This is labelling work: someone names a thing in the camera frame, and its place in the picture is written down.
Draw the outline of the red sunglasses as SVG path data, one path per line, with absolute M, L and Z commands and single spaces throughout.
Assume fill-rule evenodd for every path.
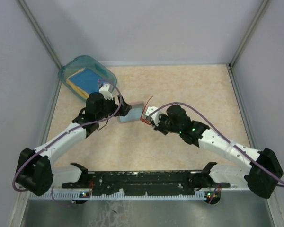
M 147 124 L 147 125 L 151 125 L 151 123 L 147 120 L 147 116 L 146 116 L 146 110 L 147 110 L 147 106 L 149 101 L 153 98 L 153 96 L 151 96 L 148 101 L 146 102 L 146 104 L 144 105 L 144 108 L 142 110 L 142 114 L 140 116 L 140 121 Z

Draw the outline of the pink glasses case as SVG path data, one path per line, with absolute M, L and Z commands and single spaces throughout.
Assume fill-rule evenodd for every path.
M 133 121 L 139 121 L 144 109 L 144 102 L 133 102 L 130 103 L 132 109 L 128 112 L 126 116 L 119 116 L 118 122 L 119 123 L 128 123 Z

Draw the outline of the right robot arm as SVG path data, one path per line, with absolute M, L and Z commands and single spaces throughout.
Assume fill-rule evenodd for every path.
M 176 133 L 185 143 L 209 150 L 236 165 L 213 165 L 202 175 L 202 182 L 207 187 L 228 183 L 248 187 L 255 195 L 269 199 L 284 174 L 271 149 L 258 150 L 230 141 L 213 126 L 190 119 L 180 105 L 171 105 L 166 113 L 149 106 L 142 114 L 142 120 L 164 135 Z

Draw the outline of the light blue cleaning cloth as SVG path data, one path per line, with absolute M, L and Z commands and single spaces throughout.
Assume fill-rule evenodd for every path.
M 136 121 L 140 119 L 140 116 L 142 114 L 142 108 L 138 107 L 138 108 L 133 108 L 130 110 L 130 112 L 128 113 L 127 116 L 125 117 L 119 117 L 119 120 L 121 123 L 125 123 L 125 122 L 132 122 L 132 121 Z

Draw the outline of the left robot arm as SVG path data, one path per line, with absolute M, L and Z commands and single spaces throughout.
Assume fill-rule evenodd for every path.
M 65 183 L 82 188 L 89 182 L 87 169 L 79 164 L 53 169 L 54 163 L 73 146 L 86 139 L 99 128 L 99 123 L 114 116 L 126 116 L 132 106 L 118 95 L 106 99 L 101 93 L 92 93 L 77 117 L 60 134 L 49 142 L 20 152 L 12 187 L 18 192 L 30 191 L 37 196 L 45 194 L 51 187 Z

